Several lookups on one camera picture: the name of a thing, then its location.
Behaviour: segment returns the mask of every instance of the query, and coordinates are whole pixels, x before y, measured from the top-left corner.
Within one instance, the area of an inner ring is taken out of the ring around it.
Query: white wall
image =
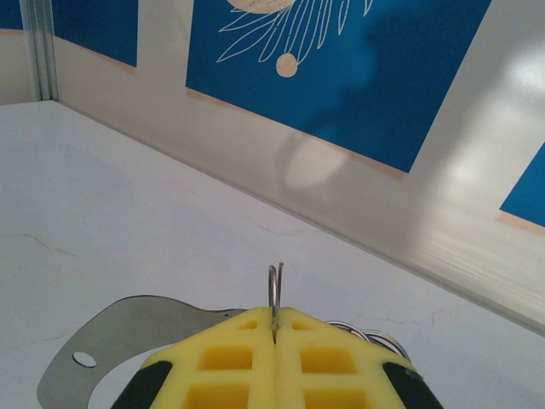
[[[35,101],[26,37],[0,29],[0,105]]]
[[[191,18],[141,0],[135,70],[57,39],[61,102],[545,329],[543,229],[498,221],[545,139],[541,2],[492,1],[407,176],[187,90]]]

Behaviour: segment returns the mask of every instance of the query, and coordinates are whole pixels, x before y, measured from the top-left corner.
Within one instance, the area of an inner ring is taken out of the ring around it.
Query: hole in metal plate
[[[96,366],[95,358],[84,352],[74,352],[72,358],[74,359],[74,362],[84,368],[94,368]]]
[[[201,356],[198,363],[198,370],[225,371],[252,369],[253,353],[251,345],[212,345]]]
[[[301,350],[303,373],[356,373],[349,349],[336,346],[307,346]]]

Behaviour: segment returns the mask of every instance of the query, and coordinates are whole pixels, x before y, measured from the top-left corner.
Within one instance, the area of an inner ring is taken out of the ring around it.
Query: metal frame
[[[58,101],[51,0],[20,0],[20,11],[28,36],[35,92],[41,101]]]

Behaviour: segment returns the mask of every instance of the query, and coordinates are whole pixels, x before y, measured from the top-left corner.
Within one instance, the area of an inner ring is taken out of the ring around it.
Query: white line drawing
[[[308,57],[313,46],[322,48],[332,18],[336,17],[337,35],[342,34],[353,0],[227,1],[233,6],[231,13],[236,18],[219,33],[242,34],[217,62],[229,60],[263,43],[258,62],[266,62],[284,46],[284,52],[277,58],[276,70],[281,77],[289,78],[297,73],[298,66]],[[364,17],[370,12],[373,2],[364,0]]]

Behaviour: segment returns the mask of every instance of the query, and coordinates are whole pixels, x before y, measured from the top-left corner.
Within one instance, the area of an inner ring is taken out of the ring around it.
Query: black rubber edge
[[[113,404],[112,409],[149,409],[171,368],[170,362],[161,360],[140,369]]]
[[[393,362],[382,368],[406,409],[444,409],[417,372]]]

